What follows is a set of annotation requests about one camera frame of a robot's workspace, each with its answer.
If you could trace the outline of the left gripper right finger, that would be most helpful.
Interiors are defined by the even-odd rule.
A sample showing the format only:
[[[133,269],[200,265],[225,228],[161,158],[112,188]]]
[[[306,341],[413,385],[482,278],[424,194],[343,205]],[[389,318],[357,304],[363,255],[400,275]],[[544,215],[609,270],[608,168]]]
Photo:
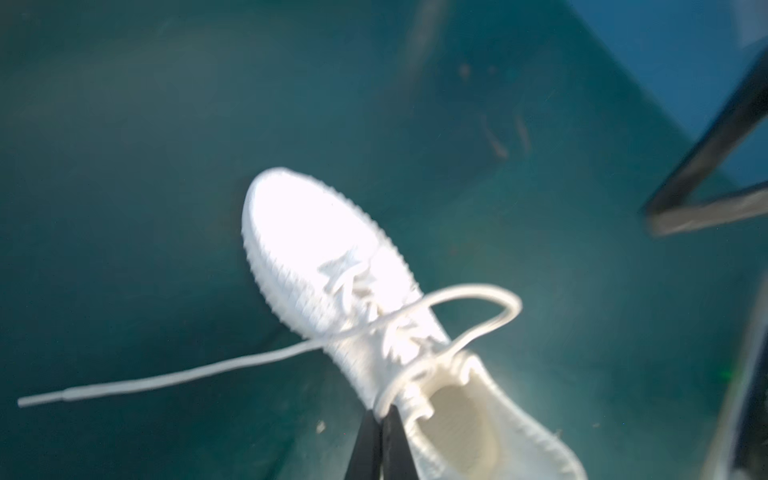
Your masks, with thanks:
[[[381,422],[383,480],[418,480],[419,475],[399,410],[391,405]]]

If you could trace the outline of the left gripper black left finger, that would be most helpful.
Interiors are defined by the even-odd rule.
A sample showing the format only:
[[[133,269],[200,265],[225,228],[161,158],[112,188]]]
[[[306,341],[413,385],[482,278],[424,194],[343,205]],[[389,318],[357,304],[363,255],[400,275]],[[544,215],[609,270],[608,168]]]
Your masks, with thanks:
[[[379,480],[382,465],[382,430],[372,410],[362,417],[345,480]]]

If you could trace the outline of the white shoelace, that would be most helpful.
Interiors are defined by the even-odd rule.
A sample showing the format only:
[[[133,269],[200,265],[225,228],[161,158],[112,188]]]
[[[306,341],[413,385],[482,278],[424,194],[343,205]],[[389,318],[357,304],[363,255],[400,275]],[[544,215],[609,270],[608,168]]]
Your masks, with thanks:
[[[404,386],[409,381],[432,370],[437,363],[447,361],[454,357],[474,340],[487,335],[516,319],[523,310],[523,303],[520,297],[511,291],[490,284],[460,284],[450,286],[432,292],[374,322],[339,332],[332,336],[307,340],[272,352],[241,356],[180,372],[157,375],[143,379],[71,387],[61,391],[21,397],[17,400],[17,406],[20,408],[28,408],[57,402],[74,402],[109,396],[134,394],[189,383],[234,370],[276,363],[310,351],[322,349],[350,338],[369,334],[394,324],[401,320],[402,317],[419,310],[463,299],[488,301],[502,306],[504,310],[499,315],[466,330],[454,339],[445,349],[435,353],[432,357],[414,361],[398,373],[376,397],[374,414],[377,419],[382,419],[389,412],[390,406],[394,403],[399,392],[403,390]]]

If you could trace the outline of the white sneaker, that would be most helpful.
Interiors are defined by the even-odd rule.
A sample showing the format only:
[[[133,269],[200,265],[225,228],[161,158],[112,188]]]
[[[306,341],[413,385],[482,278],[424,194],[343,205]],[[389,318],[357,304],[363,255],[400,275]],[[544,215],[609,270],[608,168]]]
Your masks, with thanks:
[[[385,232],[323,182],[260,173],[242,212],[256,284],[317,340],[378,417],[396,409],[422,479],[582,479],[574,452],[497,385],[469,344],[515,319],[519,297],[467,284],[421,291]]]

